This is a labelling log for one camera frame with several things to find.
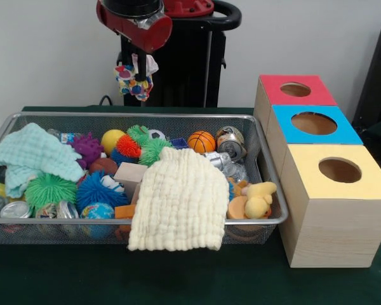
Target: white wall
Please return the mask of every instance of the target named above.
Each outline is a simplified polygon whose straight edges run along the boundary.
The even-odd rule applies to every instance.
[[[352,116],[381,27],[381,0],[231,0],[222,107],[252,107],[257,78],[320,74]],[[90,105],[117,95],[119,39],[96,0],[0,1],[0,124],[25,105]]]

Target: stacked wooden boxes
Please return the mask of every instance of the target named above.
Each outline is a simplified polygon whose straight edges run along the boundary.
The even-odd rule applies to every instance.
[[[288,201],[291,267],[369,267],[381,242],[381,169],[318,76],[260,76],[259,119]]]

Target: green tablecloth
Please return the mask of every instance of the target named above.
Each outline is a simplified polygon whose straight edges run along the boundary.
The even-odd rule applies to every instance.
[[[25,111],[76,111],[31,108]],[[80,111],[185,112],[85,107]],[[245,113],[251,109],[191,109]],[[129,252],[124,246],[0,246],[3,304],[381,304],[381,247],[369,269],[291,269],[278,230],[265,245]]]

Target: metal basket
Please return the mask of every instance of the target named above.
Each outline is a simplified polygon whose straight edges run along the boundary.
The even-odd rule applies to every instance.
[[[223,243],[263,244],[277,224],[288,216],[284,195],[260,124],[247,115],[125,114],[21,112],[10,116],[0,129],[0,141],[28,123],[45,130],[91,132],[100,139],[110,129],[127,130],[139,124],[162,130],[171,139],[187,138],[196,130],[215,134],[223,126],[235,126],[245,137],[248,151],[244,164],[250,182],[273,181],[277,192],[269,219],[230,220],[225,223]],[[1,219],[0,244],[113,244],[127,243],[130,220],[119,219]]]

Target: orange spiky ball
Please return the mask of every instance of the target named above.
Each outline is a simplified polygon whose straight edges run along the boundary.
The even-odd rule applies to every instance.
[[[141,155],[140,146],[138,146],[137,143],[134,142],[134,140],[129,135],[123,135],[117,141],[116,149],[123,156],[129,158],[139,158]]]

